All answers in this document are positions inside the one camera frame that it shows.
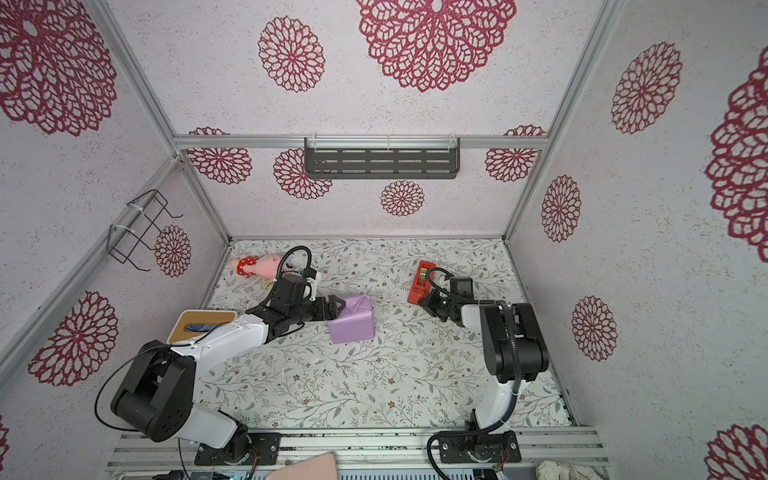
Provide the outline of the pink wrapping paper sheet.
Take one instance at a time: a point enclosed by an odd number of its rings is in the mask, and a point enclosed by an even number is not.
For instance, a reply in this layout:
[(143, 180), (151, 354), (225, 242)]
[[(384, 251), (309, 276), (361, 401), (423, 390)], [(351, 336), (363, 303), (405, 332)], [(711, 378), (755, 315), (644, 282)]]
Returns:
[(358, 295), (344, 299), (339, 316), (327, 323), (333, 344), (368, 341), (375, 338), (376, 326), (373, 303), (369, 296)]

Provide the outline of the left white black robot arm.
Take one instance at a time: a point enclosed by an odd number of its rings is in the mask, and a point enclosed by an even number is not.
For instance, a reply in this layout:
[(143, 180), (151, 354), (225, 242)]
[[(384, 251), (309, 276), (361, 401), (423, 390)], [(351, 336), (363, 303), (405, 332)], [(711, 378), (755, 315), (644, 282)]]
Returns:
[(312, 258), (305, 245), (289, 249), (267, 296), (256, 306), (186, 342), (148, 342), (124, 362), (118, 369), (124, 377), (110, 403), (111, 413), (124, 423), (121, 431), (154, 442), (196, 442), (231, 462), (244, 457), (252, 444), (248, 427), (195, 401), (198, 374), (297, 333), (310, 322), (338, 318), (346, 303), (318, 294)]

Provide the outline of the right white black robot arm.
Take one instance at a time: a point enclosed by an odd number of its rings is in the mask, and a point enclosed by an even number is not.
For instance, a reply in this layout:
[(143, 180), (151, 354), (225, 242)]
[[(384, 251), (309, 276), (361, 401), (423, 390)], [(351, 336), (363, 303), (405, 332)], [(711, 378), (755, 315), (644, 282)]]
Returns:
[(429, 264), (415, 282), (426, 291), (417, 304), (430, 316), (479, 335), (491, 379), (467, 423), (470, 432), (494, 434), (512, 417), (520, 394), (549, 368), (550, 356), (528, 303), (480, 300), (470, 277)]

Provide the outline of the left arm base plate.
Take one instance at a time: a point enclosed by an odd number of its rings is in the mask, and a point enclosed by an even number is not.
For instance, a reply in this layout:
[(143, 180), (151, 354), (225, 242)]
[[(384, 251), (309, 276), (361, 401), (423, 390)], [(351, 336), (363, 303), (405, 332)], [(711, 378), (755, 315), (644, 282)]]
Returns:
[(280, 433), (238, 432), (222, 448), (198, 447), (195, 466), (274, 465), (280, 449)]

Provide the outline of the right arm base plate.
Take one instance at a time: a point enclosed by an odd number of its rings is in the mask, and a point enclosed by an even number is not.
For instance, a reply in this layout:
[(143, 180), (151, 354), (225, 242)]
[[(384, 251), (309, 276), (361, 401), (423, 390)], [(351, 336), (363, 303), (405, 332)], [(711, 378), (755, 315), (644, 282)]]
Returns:
[(438, 438), (440, 461), (446, 464), (519, 463), (522, 460), (521, 448), (515, 433), (442, 436)]

